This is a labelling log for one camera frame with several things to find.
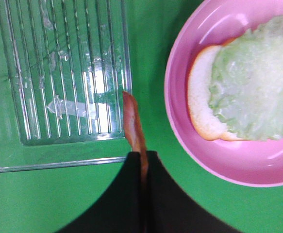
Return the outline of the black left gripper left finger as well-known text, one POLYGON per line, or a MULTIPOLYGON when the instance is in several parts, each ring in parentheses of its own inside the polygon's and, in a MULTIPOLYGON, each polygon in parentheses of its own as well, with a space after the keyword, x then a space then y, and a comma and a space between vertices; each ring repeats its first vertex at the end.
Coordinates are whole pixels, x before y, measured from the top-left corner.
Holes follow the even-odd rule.
POLYGON ((139 233, 140 154, 129 152, 119 173, 95 203, 60 233, 139 233))

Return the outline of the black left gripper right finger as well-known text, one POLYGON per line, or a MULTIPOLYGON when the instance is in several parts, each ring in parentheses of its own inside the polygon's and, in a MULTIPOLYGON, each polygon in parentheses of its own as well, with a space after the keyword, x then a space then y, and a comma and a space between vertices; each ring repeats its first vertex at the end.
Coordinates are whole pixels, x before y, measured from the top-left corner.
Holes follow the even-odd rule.
POLYGON ((170 176, 157 152, 147 151, 147 222, 149 233, 237 233, 207 212, 170 176))

